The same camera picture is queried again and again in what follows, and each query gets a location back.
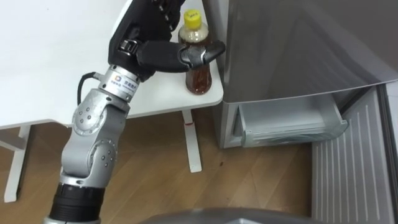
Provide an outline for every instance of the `table leg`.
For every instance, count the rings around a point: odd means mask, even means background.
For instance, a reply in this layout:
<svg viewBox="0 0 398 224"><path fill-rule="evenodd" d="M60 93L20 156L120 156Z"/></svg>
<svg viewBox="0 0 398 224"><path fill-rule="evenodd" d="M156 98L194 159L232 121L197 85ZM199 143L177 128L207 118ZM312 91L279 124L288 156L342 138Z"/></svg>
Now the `table leg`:
<svg viewBox="0 0 398 224"><path fill-rule="evenodd" d="M192 173L201 171L198 138L195 123L192 119L191 110L183 110L185 139L187 142L189 169Z"/></svg>
<svg viewBox="0 0 398 224"><path fill-rule="evenodd" d="M0 146L14 151L10 173L8 175L6 191L4 193L4 202L15 202L17 200L19 180L21 178L22 168L26 146L29 140L30 126L23 126L19 130L18 136L9 134L5 130L0 130Z"/></svg>

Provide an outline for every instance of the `wooden floor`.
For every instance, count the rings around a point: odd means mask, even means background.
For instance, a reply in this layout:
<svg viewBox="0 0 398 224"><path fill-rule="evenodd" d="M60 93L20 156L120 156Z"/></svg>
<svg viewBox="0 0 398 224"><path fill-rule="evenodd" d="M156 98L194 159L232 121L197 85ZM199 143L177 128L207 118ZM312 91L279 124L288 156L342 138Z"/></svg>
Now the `wooden floor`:
<svg viewBox="0 0 398 224"><path fill-rule="evenodd" d="M106 189L103 223L137 223L150 216L203 207L250 207L309 216L309 145L217 147L210 110L193 112L203 171L191 174L180 113L130 119ZM60 154L70 130L34 126L21 189L15 203L0 203L1 223L41 223L58 184ZM0 149L0 192L12 154Z"/></svg>

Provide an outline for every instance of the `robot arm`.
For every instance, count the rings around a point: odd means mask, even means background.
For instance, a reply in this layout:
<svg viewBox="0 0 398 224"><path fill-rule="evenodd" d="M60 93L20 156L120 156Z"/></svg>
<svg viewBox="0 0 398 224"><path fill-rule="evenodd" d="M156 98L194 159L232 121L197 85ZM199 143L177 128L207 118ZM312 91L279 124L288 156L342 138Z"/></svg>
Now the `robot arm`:
<svg viewBox="0 0 398 224"><path fill-rule="evenodd" d="M118 141L140 82L156 71L185 72L210 63L225 51L170 43L182 0L134 0L109 43L105 75L78 105L73 131L62 152L60 182L44 224L99 224L105 188L118 153Z"/></svg>

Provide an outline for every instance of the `yellow bottle cap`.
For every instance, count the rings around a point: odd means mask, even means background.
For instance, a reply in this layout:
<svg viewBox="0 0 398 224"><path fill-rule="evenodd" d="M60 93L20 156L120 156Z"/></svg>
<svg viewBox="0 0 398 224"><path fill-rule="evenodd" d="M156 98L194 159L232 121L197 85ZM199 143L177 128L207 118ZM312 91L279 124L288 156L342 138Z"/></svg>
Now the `yellow bottle cap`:
<svg viewBox="0 0 398 224"><path fill-rule="evenodd" d="M184 13L184 23L189 29L197 29L201 26L200 11L196 9L189 9Z"/></svg>

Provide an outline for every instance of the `white tabletop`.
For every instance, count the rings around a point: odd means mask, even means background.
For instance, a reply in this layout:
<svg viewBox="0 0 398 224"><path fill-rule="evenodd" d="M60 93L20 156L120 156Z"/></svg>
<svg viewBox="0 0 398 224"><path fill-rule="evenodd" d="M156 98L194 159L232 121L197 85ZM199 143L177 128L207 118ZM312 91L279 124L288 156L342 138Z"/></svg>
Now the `white tabletop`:
<svg viewBox="0 0 398 224"><path fill-rule="evenodd" d="M109 39L125 2L0 2L0 129L50 121L70 125L81 76L108 68ZM201 1L186 0L182 12L188 8L201 10L206 22ZM129 118L216 105L223 89L215 61L210 70L213 84L202 96L186 89L184 73L156 73L141 83ZM98 84L87 80L82 96Z"/></svg>

